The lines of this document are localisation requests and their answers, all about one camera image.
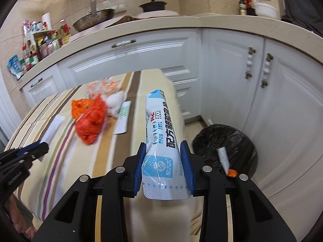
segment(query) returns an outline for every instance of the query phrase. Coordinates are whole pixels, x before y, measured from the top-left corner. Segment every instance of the brown bottle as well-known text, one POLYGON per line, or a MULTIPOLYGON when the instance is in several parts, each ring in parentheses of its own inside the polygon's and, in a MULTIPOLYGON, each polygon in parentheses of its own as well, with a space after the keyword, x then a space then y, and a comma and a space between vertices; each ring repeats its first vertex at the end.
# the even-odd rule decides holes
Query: brown bottle
POLYGON ((244 0, 239 1, 239 12, 240 15, 247 15, 247 6, 244 3, 244 0))

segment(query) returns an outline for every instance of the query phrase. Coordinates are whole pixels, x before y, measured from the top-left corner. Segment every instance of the white bowl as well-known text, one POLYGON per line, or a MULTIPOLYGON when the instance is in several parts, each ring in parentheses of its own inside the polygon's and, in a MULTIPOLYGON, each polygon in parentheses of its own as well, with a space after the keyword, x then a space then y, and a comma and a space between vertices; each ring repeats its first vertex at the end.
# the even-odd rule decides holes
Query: white bowl
POLYGON ((272 19, 279 19, 278 10, 268 3, 258 2, 255 3, 256 15, 272 19))

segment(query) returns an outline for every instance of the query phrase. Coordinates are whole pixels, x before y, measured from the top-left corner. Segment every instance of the drawer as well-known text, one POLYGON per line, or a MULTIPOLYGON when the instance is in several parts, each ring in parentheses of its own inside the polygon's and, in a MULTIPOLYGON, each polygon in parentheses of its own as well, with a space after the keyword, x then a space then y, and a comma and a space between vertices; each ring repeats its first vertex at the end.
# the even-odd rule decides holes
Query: drawer
POLYGON ((197 33, 159 30, 117 38, 59 62, 68 88, 126 72, 159 68, 171 81, 197 77, 197 33))
POLYGON ((34 107, 40 100, 66 89, 58 66, 53 65, 26 84, 22 91, 30 107, 34 107))

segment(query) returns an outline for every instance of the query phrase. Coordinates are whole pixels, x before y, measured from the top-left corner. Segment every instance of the black pot lid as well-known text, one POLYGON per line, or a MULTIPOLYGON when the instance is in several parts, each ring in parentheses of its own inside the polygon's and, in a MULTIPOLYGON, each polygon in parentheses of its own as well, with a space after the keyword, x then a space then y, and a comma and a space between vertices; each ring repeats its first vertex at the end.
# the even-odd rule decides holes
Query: black pot lid
POLYGON ((155 0, 151 0, 150 2, 143 3, 143 4, 139 5, 139 7, 143 7, 143 6, 145 6, 145 5, 153 4, 153 3, 163 3, 163 4, 164 4, 164 6, 167 4, 166 2, 163 2, 163 1, 155 1, 155 0))

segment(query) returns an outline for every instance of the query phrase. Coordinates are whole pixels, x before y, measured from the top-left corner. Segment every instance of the paper towel roll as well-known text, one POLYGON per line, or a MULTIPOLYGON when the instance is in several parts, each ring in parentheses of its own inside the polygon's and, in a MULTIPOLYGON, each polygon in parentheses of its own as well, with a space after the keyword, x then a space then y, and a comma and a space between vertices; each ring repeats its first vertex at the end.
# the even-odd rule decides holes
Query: paper towel roll
POLYGON ((50 22, 50 14, 46 13, 41 17, 42 22, 46 22, 48 29, 52 28, 52 23, 50 22))

